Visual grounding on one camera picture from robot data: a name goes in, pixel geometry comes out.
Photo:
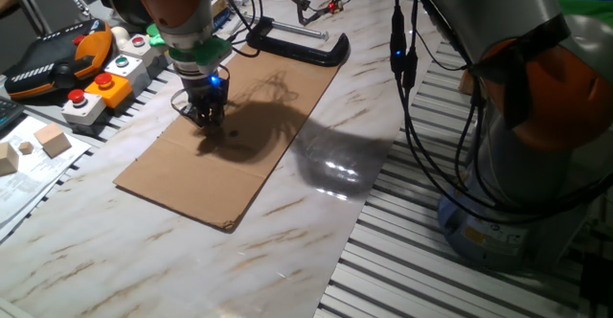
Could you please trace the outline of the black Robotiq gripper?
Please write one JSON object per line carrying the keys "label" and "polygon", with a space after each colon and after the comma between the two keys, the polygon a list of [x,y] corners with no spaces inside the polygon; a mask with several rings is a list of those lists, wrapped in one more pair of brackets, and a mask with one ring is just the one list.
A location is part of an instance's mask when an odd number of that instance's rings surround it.
{"label": "black Robotiq gripper", "polygon": [[182,78],[183,87],[188,95],[188,105],[181,111],[189,114],[197,127],[209,125],[220,127],[225,118],[224,108],[228,100],[229,81],[218,74],[201,78]]}

